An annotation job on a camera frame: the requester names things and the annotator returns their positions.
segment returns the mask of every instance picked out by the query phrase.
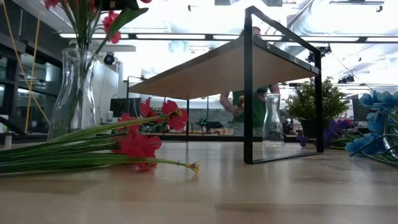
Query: glass carafe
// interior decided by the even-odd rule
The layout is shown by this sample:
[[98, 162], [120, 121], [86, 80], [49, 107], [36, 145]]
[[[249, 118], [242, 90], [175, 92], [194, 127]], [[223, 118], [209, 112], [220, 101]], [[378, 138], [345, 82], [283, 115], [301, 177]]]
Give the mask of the glass carafe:
[[280, 94], [265, 94], [266, 117], [262, 127], [262, 145], [276, 147], [284, 144], [284, 129], [280, 122]]

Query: ceiling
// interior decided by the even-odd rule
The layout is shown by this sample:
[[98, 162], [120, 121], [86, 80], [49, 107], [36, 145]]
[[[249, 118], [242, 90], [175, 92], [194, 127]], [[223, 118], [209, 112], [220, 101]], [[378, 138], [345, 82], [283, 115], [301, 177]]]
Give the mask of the ceiling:
[[[65, 14], [59, 8], [45, 10], [44, 0], [13, 1], [33, 15], [39, 13], [42, 20], [55, 30], [73, 32]], [[391, 36], [398, 34], [398, 24], [395, 22], [398, 20], [398, 1], [396, 0], [384, 0], [381, 12], [376, 12], [378, 6], [330, 4], [330, 0], [284, 0], [284, 2], [282, 7], [267, 7], [261, 0], [154, 0], [150, 4], [139, 1], [140, 7], [149, 8], [148, 13], [124, 26], [121, 32], [238, 34], [243, 28], [244, 9], [255, 5], [282, 25], [289, 24], [289, 29], [298, 35]], [[303, 10], [298, 19], [291, 23], [292, 18], [307, 4], [309, 4], [308, 7]], [[188, 10], [188, 5], [191, 5], [191, 11]], [[263, 34], [277, 34], [273, 28], [259, 19], [254, 18], [253, 25], [260, 27]], [[224, 43], [226, 42], [122, 40], [118, 45], [135, 46], [137, 48], [135, 54], [147, 53], [142, 57], [142, 61], [146, 62], [142, 63], [142, 72], [154, 74]], [[309, 54], [299, 46], [283, 43], [276, 45], [302, 60]], [[333, 76], [337, 81], [339, 77], [354, 73], [358, 83], [398, 84], [398, 79], [392, 75], [398, 58], [398, 45], [331, 44], [331, 49], [332, 54], [322, 60], [324, 77]], [[372, 78], [374, 73], [383, 74], [383, 78]]]

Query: glass vase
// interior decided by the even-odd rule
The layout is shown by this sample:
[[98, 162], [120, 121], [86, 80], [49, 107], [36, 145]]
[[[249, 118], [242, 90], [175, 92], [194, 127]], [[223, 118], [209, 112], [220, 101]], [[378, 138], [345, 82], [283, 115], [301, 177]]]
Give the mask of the glass vase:
[[280, 94], [266, 94], [266, 117], [262, 127], [262, 145], [277, 147], [284, 144], [284, 129], [280, 121]]
[[82, 49], [65, 49], [62, 54], [62, 86], [53, 109], [48, 141], [96, 124], [93, 77], [98, 56]]

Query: red flower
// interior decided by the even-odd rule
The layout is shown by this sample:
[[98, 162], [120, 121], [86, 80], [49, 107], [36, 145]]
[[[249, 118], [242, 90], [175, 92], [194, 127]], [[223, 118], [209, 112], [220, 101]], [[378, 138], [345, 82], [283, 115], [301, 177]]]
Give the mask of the red flower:
[[55, 7], [60, 2], [61, 0], [44, 0], [44, 5], [46, 9], [50, 9], [50, 7]]
[[[111, 25], [114, 23], [116, 18], [118, 18], [119, 14], [115, 13], [114, 11], [109, 11], [108, 16], [104, 18], [102, 23], [104, 24], [104, 30], [108, 34]], [[112, 41], [113, 44], [117, 44], [121, 39], [120, 31], [117, 31], [109, 40], [108, 42]]]
[[[145, 158], [151, 157], [155, 158], [155, 150], [160, 148], [162, 141], [160, 138], [155, 136], [148, 138], [145, 135], [140, 135], [137, 133], [132, 133], [127, 138], [120, 142], [120, 150], [114, 150], [114, 153], [125, 154], [130, 157]], [[153, 163], [140, 163], [137, 164], [140, 169], [149, 169], [149, 167], [155, 167], [156, 164]]]
[[[134, 119], [137, 119], [137, 118], [130, 117], [130, 115], [128, 113], [124, 113], [124, 114], [122, 114], [122, 116], [120, 118], [118, 118], [118, 122], [131, 121]], [[134, 124], [134, 125], [130, 125], [130, 126], [127, 126], [124, 128], [120, 128], [120, 129], [118, 129], [118, 131], [122, 131], [125, 128], [128, 128], [130, 133], [137, 133], [139, 131], [139, 124]]]
[[[145, 118], [151, 118], [157, 116], [156, 111], [150, 107], [150, 99], [147, 99], [145, 103], [139, 104], [139, 111], [141, 115], [143, 115], [143, 117]], [[156, 122], [161, 123], [162, 119], [157, 119]]]
[[178, 108], [177, 104], [171, 100], [167, 100], [166, 103], [163, 103], [162, 112], [163, 114], [171, 113], [167, 124], [174, 130], [184, 128], [189, 120], [187, 111]]

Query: black metal frame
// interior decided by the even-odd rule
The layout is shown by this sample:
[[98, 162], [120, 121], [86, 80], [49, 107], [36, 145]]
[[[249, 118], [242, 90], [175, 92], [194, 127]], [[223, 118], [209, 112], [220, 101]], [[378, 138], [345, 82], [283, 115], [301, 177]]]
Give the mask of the black metal frame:
[[[266, 159], [253, 160], [253, 118], [252, 118], [252, 94], [253, 94], [253, 31], [252, 31], [252, 15], [257, 16], [260, 20], [266, 22], [268, 25], [275, 28], [277, 31], [284, 34], [291, 40], [296, 41], [301, 46], [305, 47], [315, 55], [315, 67], [317, 68], [317, 75], [315, 76], [315, 107], [316, 107], [316, 121], [317, 121], [317, 152], [293, 154], [289, 156], [273, 157]], [[312, 156], [323, 153], [323, 126], [322, 126], [322, 70], [321, 70], [321, 53], [320, 51], [304, 41], [302, 38], [288, 30], [282, 24], [272, 20], [262, 13], [258, 8], [251, 6], [245, 10], [244, 18], [244, 162], [246, 164], [258, 164], [264, 162], [272, 162], [281, 159], [291, 159], [296, 157]], [[262, 47], [256, 44], [256, 47], [261, 47], [264, 50], [271, 52], [271, 48]], [[278, 56], [278, 51], [271, 52]], [[297, 59], [293, 56], [290, 61], [298, 66]]]

